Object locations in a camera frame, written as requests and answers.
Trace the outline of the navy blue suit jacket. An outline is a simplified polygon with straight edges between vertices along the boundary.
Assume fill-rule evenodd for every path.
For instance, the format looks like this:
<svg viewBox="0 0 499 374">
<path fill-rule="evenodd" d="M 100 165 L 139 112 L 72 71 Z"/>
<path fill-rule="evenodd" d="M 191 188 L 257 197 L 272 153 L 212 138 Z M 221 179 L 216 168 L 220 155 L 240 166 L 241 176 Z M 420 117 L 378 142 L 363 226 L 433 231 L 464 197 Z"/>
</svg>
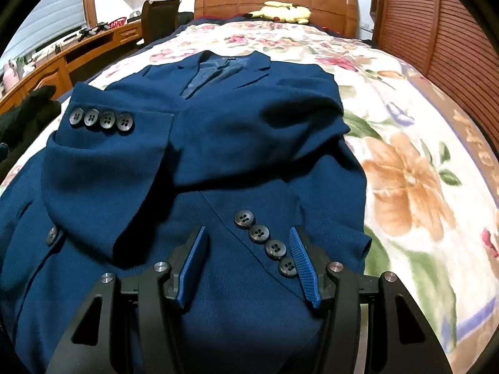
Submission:
<svg viewBox="0 0 499 374">
<path fill-rule="evenodd" d="M 142 274 L 202 225 L 211 246 L 183 316 L 183 371 L 316 372 L 323 320 L 235 219 L 248 210 L 282 242 L 300 225 L 362 271 L 366 176 L 342 116 L 331 74 L 259 52 L 77 84 L 1 196 L 1 314 L 26 368 L 47 369 L 102 274 Z"/>
</svg>

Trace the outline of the floral bed blanket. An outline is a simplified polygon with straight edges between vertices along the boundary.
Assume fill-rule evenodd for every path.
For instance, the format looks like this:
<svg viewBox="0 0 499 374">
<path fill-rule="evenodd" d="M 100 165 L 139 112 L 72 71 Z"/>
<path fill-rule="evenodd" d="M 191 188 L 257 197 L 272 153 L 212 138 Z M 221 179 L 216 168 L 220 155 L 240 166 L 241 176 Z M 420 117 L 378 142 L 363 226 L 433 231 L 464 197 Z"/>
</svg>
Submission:
<svg viewBox="0 0 499 374">
<path fill-rule="evenodd" d="M 351 270 L 398 276 L 430 323 L 451 372 L 497 372 L 498 164 L 474 123 L 410 65 L 307 25 L 198 20 L 79 84 L 106 89 L 148 66 L 204 51 L 219 57 L 259 52 L 273 62 L 315 64 L 334 77 L 348 127 L 344 139 L 366 176 L 363 232 L 370 246 L 363 270 Z M 73 91 L 2 193 L 45 148 Z M 248 210 L 235 221 L 278 263 L 282 276 L 299 281 L 289 234 L 286 242 L 272 238 Z M 33 373 L 16 354 L 2 314 L 1 336 L 2 372 Z"/>
</svg>

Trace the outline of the black garment on bed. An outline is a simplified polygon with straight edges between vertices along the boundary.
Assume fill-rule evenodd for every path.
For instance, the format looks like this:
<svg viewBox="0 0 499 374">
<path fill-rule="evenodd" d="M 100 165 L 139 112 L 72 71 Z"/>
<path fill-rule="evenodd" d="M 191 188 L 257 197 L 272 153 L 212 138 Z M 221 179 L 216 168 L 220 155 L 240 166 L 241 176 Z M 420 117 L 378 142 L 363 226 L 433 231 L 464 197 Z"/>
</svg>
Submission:
<svg viewBox="0 0 499 374">
<path fill-rule="evenodd" d="M 54 85 L 30 92 L 18 105 L 1 115 L 1 181 L 40 133 L 61 114 L 54 100 Z"/>
</svg>

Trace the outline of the long wooden desk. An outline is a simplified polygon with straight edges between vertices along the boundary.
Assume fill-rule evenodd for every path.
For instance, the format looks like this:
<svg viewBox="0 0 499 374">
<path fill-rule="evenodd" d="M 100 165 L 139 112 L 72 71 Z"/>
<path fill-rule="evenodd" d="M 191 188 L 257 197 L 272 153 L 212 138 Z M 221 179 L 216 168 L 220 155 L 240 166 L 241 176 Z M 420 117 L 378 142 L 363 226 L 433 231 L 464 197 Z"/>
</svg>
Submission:
<svg viewBox="0 0 499 374">
<path fill-rule="evenodd" d="M 51 54 L 37 63 L 34 71 L 17 83 L 1 98 L 1 112 L 18 106 L 32 90 L 44 85 L 56 87 L 57 99 L 71 90 L 78 81 L 85 81 L 106 66 L 137 50 L 142 38 L 139 20 L 120 27 L 101 31 L 81 42 L 72 42 L 58 54 Z"/>
</svg>

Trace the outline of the pink plush toy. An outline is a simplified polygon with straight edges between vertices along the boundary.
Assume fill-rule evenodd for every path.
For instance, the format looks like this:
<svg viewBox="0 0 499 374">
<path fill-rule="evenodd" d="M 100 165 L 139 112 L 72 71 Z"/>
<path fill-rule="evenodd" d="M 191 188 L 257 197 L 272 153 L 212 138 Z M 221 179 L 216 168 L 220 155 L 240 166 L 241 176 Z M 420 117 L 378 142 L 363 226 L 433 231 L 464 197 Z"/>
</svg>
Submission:
<svg viewBox="0 0 499 374">
<path fill-rule="evenodd" d="M 2 83 L 6 93 L 11 92 L 19 83 L 17 63 L 15 61 L 9 61 L 4 65 Z"/>
</svg>

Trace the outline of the red basket on desk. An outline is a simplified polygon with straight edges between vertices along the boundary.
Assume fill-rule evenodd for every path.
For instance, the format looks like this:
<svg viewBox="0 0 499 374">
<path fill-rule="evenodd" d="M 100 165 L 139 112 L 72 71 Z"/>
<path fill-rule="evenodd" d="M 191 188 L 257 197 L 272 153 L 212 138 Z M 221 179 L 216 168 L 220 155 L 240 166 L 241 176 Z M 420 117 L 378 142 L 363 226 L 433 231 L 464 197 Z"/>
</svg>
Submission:
<svg viewBox="0 0 499 374">
<path fill-rule="evenodd" d="M 111 21 L 108 25 L 111 29 L 114 29 L 114 28 L 118 28 L 122 25 L 125 25 L 126 21 L 127 21 L 126 17 L 120 17 L 120 18 L 117 18 L 117 19 L 114 19 L 113 21 Z"/>
</svg>

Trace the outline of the dark wooden chair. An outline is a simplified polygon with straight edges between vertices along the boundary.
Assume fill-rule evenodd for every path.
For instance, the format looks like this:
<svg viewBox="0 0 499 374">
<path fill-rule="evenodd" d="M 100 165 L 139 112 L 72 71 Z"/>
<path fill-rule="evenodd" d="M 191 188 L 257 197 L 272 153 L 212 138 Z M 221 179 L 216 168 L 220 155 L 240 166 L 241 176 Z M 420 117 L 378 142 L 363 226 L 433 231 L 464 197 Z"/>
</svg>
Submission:
<svg viewBox="0 0 499 374">
<path fill-rule="evenodd" d="M 146 0 L 141 11 L 142 37 L 145 45 L 172 35 L 180 25 L 188 24 L 194 13 L 179 12 L 181 0 Z"/>
</svg>

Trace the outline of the red louvered wardrobe door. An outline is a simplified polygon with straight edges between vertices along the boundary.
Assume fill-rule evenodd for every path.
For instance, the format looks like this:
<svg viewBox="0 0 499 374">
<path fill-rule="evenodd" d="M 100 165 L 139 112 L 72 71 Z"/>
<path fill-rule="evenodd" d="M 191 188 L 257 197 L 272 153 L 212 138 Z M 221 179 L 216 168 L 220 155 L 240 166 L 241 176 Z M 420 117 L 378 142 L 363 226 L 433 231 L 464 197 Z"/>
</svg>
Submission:
<svg viewBox="0 0 499 374">
<path fill-rule="evenodd" d="M 448 94 L 498 147 L 498 54 L 459 0 L 372 0 L 374 42 Z"/>
</svg>

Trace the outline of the grey window blind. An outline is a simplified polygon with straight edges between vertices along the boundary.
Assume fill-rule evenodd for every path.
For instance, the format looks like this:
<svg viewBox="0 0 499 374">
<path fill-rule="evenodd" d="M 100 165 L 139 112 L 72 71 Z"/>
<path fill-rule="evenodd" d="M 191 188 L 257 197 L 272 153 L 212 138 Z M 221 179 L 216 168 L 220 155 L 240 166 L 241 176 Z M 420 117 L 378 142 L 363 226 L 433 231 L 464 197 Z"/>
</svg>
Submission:
<svg viewBox="0 0 499 374">
<path fill-rule="evenodd" d="M 41 0 L 7 44 L 1 67 L 84 23 L 83 0 Z"/>
</svg>

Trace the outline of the yellow plush toy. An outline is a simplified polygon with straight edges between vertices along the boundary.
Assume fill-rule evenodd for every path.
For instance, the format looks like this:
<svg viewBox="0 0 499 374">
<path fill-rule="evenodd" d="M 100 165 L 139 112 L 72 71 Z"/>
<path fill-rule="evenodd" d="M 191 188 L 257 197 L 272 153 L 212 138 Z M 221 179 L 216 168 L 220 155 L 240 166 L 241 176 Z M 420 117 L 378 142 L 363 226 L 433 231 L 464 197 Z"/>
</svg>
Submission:
<svg viewBox="0 0 499 374">
<path fill-rule="evenodd" d="M 289 2 L 267 1 L 257 11 L 244 14 L 247 19 L 265 19 L 278 23 L 308 25 L 311 11 Z"/>
</svg>

